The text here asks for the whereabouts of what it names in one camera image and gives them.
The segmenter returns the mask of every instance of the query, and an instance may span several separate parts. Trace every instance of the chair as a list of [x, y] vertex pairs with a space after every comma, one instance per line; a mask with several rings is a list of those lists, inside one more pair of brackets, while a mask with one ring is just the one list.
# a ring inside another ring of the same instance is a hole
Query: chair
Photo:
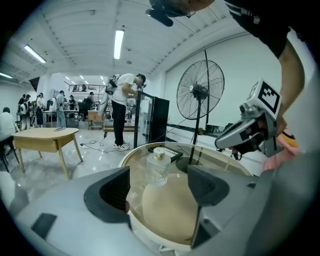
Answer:
[[6, 155], [5, 155], [5, 145], [8, 145], [13, 150], [15, 158], [19, 163], [19, 159], [17, 157], [13, 141], [14, 141], [13, 136], [9, 136], [9, 137], [0, 141], [0, 158], [1, 158], [2, 162], [4, 163], [4, 166], [5, 166], [5, 169], [7, 172], [9, 172], [9, 170], [8, 170], [9, 163], [8, 163], [8, 161], [6, 159]]
[[86, 119], [86, 116], [88, 115], [88, 110], [91, 110], [91, 104], [91, 100], [87, 101], [86, 99], [84, 99], [83, 102], [78, 102], [79, 114], [83, 114], [83, 120]]

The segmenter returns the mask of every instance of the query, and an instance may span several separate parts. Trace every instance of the black cabinet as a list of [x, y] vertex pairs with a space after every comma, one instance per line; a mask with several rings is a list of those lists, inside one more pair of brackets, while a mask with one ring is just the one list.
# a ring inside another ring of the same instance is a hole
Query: black cabinet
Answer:
[[134, 123], [134, 148], [166, 140], [169, 103], [169, 100], [138, 92]]

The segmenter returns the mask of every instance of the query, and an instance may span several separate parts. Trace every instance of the bottle cap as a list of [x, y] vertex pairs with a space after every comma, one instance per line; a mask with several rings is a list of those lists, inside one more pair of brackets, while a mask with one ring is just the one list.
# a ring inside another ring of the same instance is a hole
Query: bottle cap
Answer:
[[153, 150], [153, 159], [154, 160], [158, 160], [158, 161], [161, 161], [163, 159], [165, 159], [165, 150], [158, 146], [156, 147], [154, 150]]

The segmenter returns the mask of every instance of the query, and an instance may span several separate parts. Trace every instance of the standing fan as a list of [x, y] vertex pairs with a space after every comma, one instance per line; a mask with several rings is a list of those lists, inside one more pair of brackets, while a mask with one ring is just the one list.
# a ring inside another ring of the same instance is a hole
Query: standing fan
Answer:
[[[184, 118], [196, 120], [193, 145], [197, 142], [200, 118], [214, 109], [224, 88], [224, 74], [221, 68], [211, 60], [197, 61], [183, 73], [176, 91], [176, 104]], [[193, 160], [194, 151], [193, 146], [190, 157], [181, 157], [175, 162], [179, 170], [187, 173], [188, 165], [197, 164]]]

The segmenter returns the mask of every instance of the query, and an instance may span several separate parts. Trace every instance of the plastic bottle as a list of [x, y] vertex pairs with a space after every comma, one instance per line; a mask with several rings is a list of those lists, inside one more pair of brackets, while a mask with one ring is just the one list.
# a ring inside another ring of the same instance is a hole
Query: plastic bottle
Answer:
[[156, 187], [166, 184], [170, 164], [170, 156], [162, 147], [156, 147], [146, 159], [146, 181]]

